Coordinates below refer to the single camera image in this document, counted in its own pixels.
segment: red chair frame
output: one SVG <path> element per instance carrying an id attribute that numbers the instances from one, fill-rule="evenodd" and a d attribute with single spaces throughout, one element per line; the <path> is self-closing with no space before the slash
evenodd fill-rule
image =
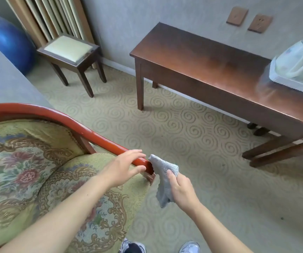
<path id="1" fill-rule="evenodd" d="M 67 127 L 72 131 L 73 136 L 86 151 L 86 153 L 95 153 L 95 150 L 89 142 L 98 145 L 115 155 L 128 151 L 127 148 L 124 148 L 123 146 L 104 138 L 98 133 L 95 133 L 67 114 L 48 107 L 25 103 L 0 103 L 0 122 L 13 119 L 42 119 Z M 132 164 L 135 166 L 144 165 L 147 168 L 146 173 L 149 174 L 145 174 L 145 177 L 150 182 L 153 181 L 154 169 L 148 160 L 138 158 L 133 161 Z"/>

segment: floral upholstery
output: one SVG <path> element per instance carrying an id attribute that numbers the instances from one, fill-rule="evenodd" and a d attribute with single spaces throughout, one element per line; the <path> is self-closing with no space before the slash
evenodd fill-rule
<path id="1" fill-rule="evenodd" d="M 39 192 L 35 219 L 65 200 L 113 158 L 109 153 L 88 154 L 57 169 Z M 149 182 L 138 174 L 123 186 L 106 192 L 66 252 L 117 253 L 148 188 Z"/>
<path id="2" fill-rule="evenodd" d="M 0 122 L 0 246 L 81 187 L 114 156 L 85 154 L 58 124 Z M 138 174 L 105 193 L 67 252 L 117 253 L 149 182 Z"/>
<path id="3" fill-rule="evenodd" d="M 0 245 L 31 224 L 35 199 L 48 177 L 83 154 L 61 125 L 27 119 L 0 122 Z"/>

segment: small wooden stool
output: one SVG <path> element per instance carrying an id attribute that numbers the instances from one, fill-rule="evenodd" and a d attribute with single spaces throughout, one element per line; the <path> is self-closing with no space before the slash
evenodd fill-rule
<path id="1" fill-rule="evenodd" d="M 53 70 L 65 86 L 68 86 L 65 75 L 59 66 L 76 72 L 85 87 L 88 95 L 94 97 L 92 88 L 86 78 L 85 71 L 93 63 L 96 64 L 101 80 L 107 82 L 102 64 L 99 61 L 100 47 L 78 39 L 76 37 L 62 34 L 37 51 L 51 63 Z"/>

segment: blue exercise ball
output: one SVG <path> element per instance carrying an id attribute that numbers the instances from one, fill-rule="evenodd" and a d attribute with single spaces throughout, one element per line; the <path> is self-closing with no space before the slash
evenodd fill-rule
<path id="1" fill-rule="evenodd" d="M 32 40 L 2 17 L 0 17 L 0 51 L 23 74 L 34 66 L 36 48 Z"/>

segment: forearm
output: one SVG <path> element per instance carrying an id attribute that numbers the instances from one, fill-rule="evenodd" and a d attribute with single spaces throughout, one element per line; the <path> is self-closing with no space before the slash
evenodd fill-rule
<path id="1" fill-rule="evenodd" d="M 199 203 L 190 213 L 213 253 L 252 252 L 234 236 L 203 204 Z"/>
<path id="2" fill-rule="evenodd" d="M 0 253 L 64 252 L 108 189 L 106 180 L 99 176 L 90 178 L 52 211 L 3 246 Z"/>

